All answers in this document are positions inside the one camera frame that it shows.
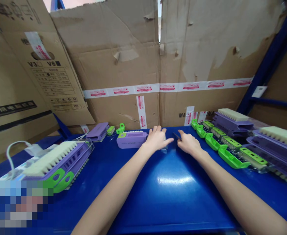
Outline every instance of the finger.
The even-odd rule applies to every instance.
[[[169,139],[164,141],[164,145],[166,146],[166,145],[170,144],[173,141],[174,141],[174,138],[169,138]]]

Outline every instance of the vent grille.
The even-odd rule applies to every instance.
[[[138,137],[142,136],[142,133],[128,134],[127,137]]]
[[[73,156],[68,159],[68,161],[64,164],[64,167],[67,169],[71,166],[71,164],[80,156],[80,154],[85,150],[82,146],[77,152],[74,153]]]

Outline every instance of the blue table surface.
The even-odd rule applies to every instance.
[[[230,174],[287,220],[287,183],[272,173],[233,169],[199,138],[191,126],[167,128],[166,137],[184,130]],[[116,138],[95,143],[95,150],[68,191],[54,195],[58,217],[54,230],[70,234],[83,213],[137,149],[120,149]],[[240,229],[219,192],[202,169],[173,142],[167,153],[157,151],[137,178],[109,234],[215,232]]]

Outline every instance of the cardboard sheet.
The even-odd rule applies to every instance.
[[[47,106],[66,125],[94,123],[44,3],[0,0],[0,28]],[[29,32],[28,37],[37,35],[36,40],[28,38],[25,32]]]

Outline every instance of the white bristle brush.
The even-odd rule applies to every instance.
[[[77,146],[76,141],[65,141],[24,170],[26,176],[43,177]]]
[[[225,108],[225,109],[218,109],[218,112],[234,121],[248,121],[248,116],[243,115],[241,113],[238,113],[236,111],[233,111],[231,109]]]
[[[287,144],[287,130],[281,129],[279,127],[262,127],[260,128],[260,133],[267,135],[275,140]]]

